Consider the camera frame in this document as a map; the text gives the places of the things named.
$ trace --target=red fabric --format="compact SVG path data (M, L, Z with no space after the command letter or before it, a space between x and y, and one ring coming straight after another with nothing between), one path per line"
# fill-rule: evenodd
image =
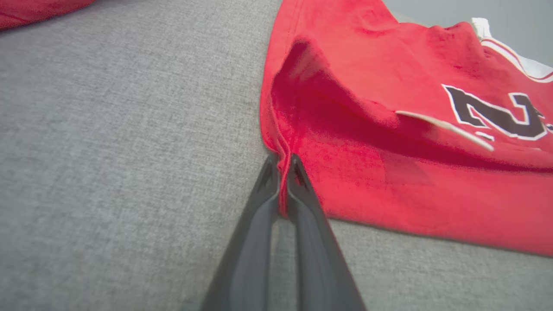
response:
M94 0L0 0L0 29L73 12Z
M292 153L301 157L329 217L553 256L553 83L537 80L464 22L398 23L381 0L284 0L265 64L261 131L281 172ZM545 134L528 140L483 118L485 127L460 123L446 86L517 120L525 113L509 94L524 93ZM491 135L494 151L395 111Z

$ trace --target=gray tablecloth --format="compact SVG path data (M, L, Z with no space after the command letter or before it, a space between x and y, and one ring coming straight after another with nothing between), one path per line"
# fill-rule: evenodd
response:
M1 310L199 307L267 155L279 5L98 0L0 32ZM553 310L550 258L331 224L370 310ZM271 310L295 309L293 228Z

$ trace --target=clothing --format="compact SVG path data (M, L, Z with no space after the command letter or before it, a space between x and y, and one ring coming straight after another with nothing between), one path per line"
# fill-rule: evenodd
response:
M263 140L281 172L301 157L329 217L553 256L553 73L517 57L380 0L284 0Z
M13 28L73 12L94 0L1 0L0 29Z

